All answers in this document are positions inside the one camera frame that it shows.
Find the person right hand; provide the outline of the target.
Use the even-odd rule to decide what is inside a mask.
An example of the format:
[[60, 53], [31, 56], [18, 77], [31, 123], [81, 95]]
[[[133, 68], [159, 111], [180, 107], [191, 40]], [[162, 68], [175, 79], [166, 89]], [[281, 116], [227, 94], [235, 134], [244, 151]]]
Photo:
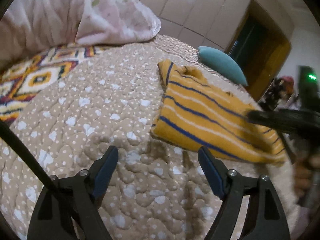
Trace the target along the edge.
[[293, 190], [298, 198], [301, 198], [310, 189], [313, 169], [319, 169], [319, 153], [311, 157], [297, 157], [294, 164]]

